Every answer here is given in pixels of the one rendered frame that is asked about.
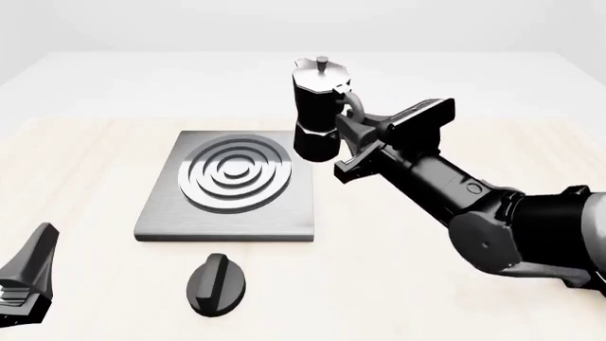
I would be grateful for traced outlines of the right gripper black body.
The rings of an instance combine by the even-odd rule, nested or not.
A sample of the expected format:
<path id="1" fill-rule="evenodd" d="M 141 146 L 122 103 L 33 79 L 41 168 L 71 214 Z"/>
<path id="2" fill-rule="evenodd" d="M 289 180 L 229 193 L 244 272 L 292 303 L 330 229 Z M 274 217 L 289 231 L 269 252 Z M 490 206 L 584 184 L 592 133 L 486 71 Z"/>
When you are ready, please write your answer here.
<path id="1" fill-rule="evenodd" d="M 347 184 L 360 178 L 372 175 L 380 175 L 385 181 L 394 184 L 389 170 L 393 167 L 387 161 L 395 154 L 396 150 L 382 141 L 369 144 L 360 153 L 352 156 L 347 161 L 337 161 L 334 164 L 334 176 Z"/>

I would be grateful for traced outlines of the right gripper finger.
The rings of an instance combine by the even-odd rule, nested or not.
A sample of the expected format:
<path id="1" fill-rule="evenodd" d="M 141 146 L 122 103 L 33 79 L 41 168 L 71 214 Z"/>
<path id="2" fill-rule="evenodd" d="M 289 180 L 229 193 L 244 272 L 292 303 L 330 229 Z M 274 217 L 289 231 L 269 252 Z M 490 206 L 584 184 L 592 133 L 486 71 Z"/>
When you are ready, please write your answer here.
<path id="1" fill-rule="evenodd" d="M 350 110 L 350 118 L 353 120 L 351 124 L 351 130 L 353 131 L 369 130 L 370 128 L 388 131 L 390 130 L 390 118 L 392 116 L 376 116 L 369 113 L 360 116 L 353 110 Z"/>
<path id="2" fill-rule="evenodd" d="M 348 144 L 351 153 L 362 153 L 366 147 L 377 140 L 376 129 L 353 131 L 351 130 L 353 120 L 348 116 L 337 116 L 335 118 L 335 127 L 340 137 Z"/>

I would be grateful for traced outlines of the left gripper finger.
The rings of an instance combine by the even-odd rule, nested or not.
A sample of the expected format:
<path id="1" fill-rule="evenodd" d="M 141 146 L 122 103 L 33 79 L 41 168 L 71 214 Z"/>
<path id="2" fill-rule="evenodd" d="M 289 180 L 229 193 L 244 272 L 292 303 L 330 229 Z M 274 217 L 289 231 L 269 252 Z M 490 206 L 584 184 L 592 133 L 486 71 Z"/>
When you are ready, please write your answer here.
<path id="1" fill-rule="evenodd" d="M 52 264 L 59 235 L 52 224 L 40 224 L 24 246 L 0 268 L 0 286 L 27 288 L 31 293 L 53 297 Z"/>

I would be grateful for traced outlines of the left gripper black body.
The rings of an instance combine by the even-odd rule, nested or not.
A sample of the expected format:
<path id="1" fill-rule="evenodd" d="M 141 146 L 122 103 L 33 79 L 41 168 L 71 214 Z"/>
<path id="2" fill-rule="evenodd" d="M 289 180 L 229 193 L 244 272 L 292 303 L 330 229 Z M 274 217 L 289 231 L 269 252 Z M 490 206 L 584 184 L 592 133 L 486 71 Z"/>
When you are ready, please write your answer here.
<path id="1" fill-rule="evenodd" d="M 42 323 L 50 306 L 50 279 L 0 278 L 0 326 Z"/>

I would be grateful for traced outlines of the black and silver moka pot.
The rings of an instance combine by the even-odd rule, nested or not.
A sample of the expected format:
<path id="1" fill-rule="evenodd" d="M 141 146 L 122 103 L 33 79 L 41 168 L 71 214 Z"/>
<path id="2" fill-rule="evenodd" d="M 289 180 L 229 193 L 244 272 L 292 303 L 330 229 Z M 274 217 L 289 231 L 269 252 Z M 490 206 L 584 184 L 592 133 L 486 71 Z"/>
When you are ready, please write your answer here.
<path id="1" fill-rule="evenodd" d="M 340 150 L 336 117 L 344 107 L 350 107 L 354 121 L 365 120 L 364 106 L 351 90 L 347 68 L 327 56 L 299 59 L 292 80 L 297 110 L 294 150 L 307 161 L 329 161 Z"/>

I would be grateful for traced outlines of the flat black stove plate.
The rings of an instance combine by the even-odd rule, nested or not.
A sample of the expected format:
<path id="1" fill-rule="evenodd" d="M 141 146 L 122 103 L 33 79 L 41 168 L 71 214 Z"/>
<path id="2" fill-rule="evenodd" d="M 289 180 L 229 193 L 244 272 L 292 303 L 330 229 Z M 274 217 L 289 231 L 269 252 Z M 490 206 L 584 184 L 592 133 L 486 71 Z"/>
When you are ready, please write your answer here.
<path id="1" fill-rule="evenodd" d="M 140 242 L 310 242 L 312 165 L 294 133 L 182 131 L 134 227 Z"/>

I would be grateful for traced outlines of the round black stove knob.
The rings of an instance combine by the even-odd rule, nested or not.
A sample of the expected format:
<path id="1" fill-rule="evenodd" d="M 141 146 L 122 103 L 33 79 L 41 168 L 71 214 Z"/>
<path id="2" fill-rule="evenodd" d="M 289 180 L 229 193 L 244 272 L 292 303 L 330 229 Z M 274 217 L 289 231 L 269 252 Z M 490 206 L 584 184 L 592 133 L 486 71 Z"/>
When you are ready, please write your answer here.
<path id="1" fill-rule="evenodd" d="M 204 317 L 229 314 L 240 305 L 245 292 L 241 267 L 221 253 L 209 255 L 192 273 L 186 288 L 189 306 Z"/>

